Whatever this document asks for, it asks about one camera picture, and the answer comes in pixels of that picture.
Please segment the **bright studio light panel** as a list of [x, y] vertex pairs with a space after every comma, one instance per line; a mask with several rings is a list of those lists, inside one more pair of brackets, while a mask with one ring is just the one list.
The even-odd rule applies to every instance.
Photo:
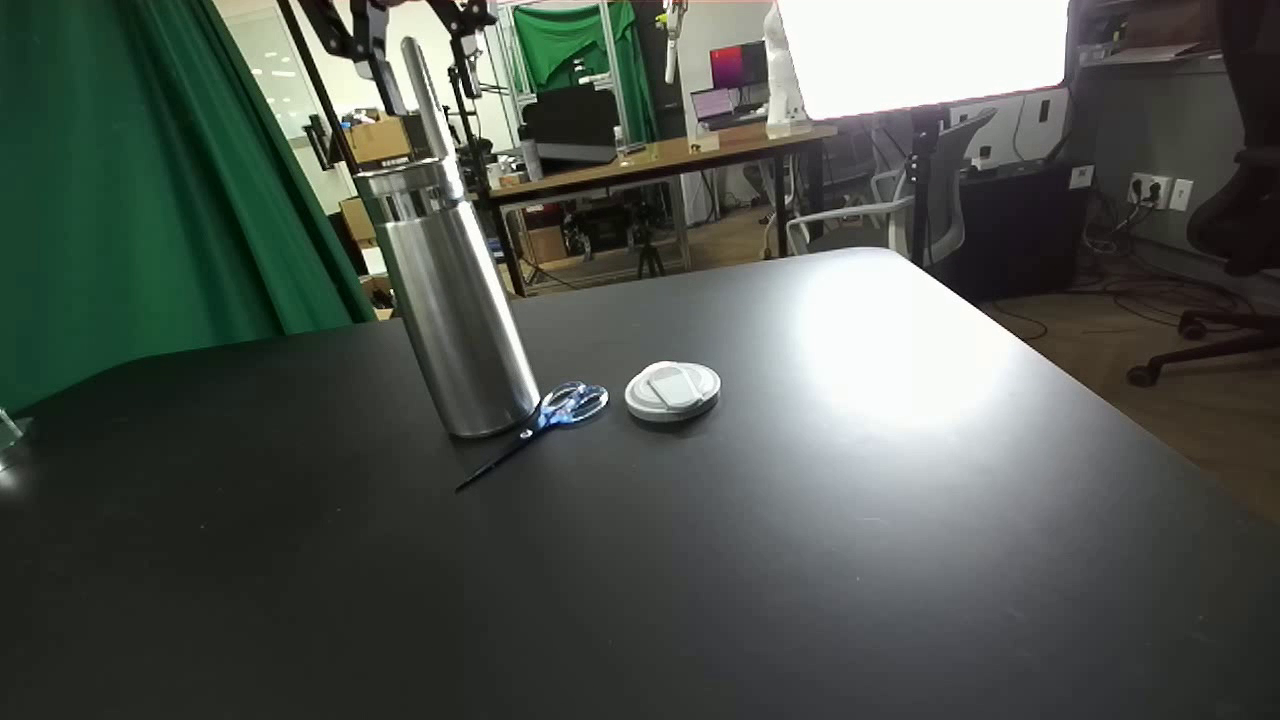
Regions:
[[780, 0], [817, 118], [1053, 88], [1072, 0]]

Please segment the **silver metal flask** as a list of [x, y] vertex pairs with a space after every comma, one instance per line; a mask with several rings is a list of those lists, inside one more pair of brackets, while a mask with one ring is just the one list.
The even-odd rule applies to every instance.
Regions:
[[443, 426], [484, 440], [527, 423], [541, 385], [463, 179], [406, 161], [365, 170], [359, 196]]

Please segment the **wooden background desk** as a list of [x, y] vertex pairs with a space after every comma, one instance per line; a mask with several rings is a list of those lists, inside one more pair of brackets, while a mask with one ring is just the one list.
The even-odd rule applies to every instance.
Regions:
[[653, 145], [630, 149], [608, 164], [573, 167], [544, 179], [500, 185], [487, 190], [487, 206], [497, 212], [509, 282], [516, 297], [523, 297], [544, 274], [544, 269], [532, 264], [527, 252], [521, 246], [521, 232], [509, 223], [513, 212], [663, 185], [674, 190], [677, 246], [689, 246], [689, 212], [681, 190], [685, 170], [766, 161], [774, 170], [774, 185], [786, 185], [789, 161], [797, 151], [822, 149], [824, 140], [831, 140], [831, 129], [774, 131], [767, 122], [744, 122], [744, 129], [707, 131], [707, 134], [653, 140]]

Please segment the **green backdrop curtain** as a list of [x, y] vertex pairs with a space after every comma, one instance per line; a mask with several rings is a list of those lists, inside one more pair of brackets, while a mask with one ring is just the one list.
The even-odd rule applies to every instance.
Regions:
[[212, 0], [0, 0], [0, 403], [374, 301]]

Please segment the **glowing computer monitor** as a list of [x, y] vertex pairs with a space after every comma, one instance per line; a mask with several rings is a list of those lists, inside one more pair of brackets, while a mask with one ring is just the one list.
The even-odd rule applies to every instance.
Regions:
[[767, 79], [767, 57], [762, 41], [711, 46], [707, 66], [716, 88], [757, 88]]

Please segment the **blue handled scissors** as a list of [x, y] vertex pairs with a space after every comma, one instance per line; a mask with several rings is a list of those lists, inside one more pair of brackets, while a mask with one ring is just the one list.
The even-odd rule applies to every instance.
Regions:
[[532, 440], [555, 433], [555, 426], [578, 426], [596, 421], [608, 406], [608, 386], [603, 385], [566, 385], [555, 393], [550, 393], [532, 421], [516, 433], [516, 440], [487, 458], [482, 470], [468, 475], [468, 482], [482, 482], [487, 470], [497, 470], [503, 458], [513, 458], [516, 452], [523, 452]]

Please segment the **white round flask lid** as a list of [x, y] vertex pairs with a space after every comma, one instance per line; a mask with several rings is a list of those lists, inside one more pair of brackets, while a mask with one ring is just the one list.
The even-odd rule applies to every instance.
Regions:
[[626, 406], [639, 423], [689, 423], [722, 401], [722, 375], [691, 358], [653, 358], [626, 385]]

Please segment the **black office chair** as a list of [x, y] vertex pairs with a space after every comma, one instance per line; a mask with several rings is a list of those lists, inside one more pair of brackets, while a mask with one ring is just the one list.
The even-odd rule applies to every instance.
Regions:
[[[1246, 149], [1230, 185], [1191, 212], [1187, 239], [1221, 256], [1230, 274], [1257, 274], [1280, 269], [1280, 0], [1218, 0], [1218, 20]], [[1203, 340], [1211, 324], [1246, 327], [1246, 334], [1155, 353], [1129, 366], [1129, 385], [1153, 386], [1169, 363], [1280, 342], [1280, 319], [1260, 313], [1183, 313], [1176, 332]]]

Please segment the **small black tripod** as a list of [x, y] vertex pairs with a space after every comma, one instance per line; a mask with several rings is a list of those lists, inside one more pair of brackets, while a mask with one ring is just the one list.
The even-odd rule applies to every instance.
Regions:
[[668, 269], [663, 269], [663, 256], [661, 256], [661, 246], [655, 246], [655, 239], [653, 239], [655, 232], [647, 227], [647, 223], [633, 223], [630, 227], [630, 239], [633, 239], [633, 246], [636, 246], [636, 279], [645, 279], [645, 274], [663, 274]]

